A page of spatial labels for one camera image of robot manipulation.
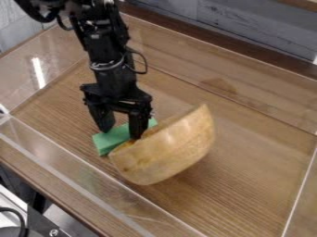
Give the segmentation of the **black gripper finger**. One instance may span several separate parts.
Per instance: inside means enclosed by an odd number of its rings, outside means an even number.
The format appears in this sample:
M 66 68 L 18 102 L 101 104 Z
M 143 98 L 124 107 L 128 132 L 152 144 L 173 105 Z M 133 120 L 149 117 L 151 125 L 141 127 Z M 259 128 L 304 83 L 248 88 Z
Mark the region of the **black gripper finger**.
M 114 125 L 112 110 L 105 104 L 88 105 L 92 120 L 100 132 L 108 132 Z
M 137 110 L 128 114 L 129 138 L 137 140 L 148 128 L 148 115 Z

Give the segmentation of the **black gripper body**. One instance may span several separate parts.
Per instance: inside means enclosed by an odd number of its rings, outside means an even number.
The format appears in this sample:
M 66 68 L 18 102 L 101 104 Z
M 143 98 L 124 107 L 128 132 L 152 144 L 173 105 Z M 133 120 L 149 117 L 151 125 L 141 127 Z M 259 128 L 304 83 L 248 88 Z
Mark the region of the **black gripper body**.
M 80 85 L 85 106 L 105 104 L 113 113 L 128 115 L 137 110 L 151 118 L 152 96 L 139 88 L 136 77 L 145 71 L 136 71 L 129 63 L 90 63 L 90 70 L 94 82 Z

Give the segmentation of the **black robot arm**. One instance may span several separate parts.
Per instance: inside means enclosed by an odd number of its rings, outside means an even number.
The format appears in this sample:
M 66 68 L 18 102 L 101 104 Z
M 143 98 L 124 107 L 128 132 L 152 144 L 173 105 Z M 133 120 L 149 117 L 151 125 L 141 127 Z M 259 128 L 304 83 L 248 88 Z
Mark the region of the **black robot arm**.
M 72 31 L 88 53 L 94 82 L 80 86 L 98 131 L 114 125 L 116 112 L 126 115 L 128 134 L 137 140 L 148 128 L 152 97 L 137 87 L 136 51 L 126 46 L 128 29 L 116 0 L 13 0 L 40 23 L 54 21 Z

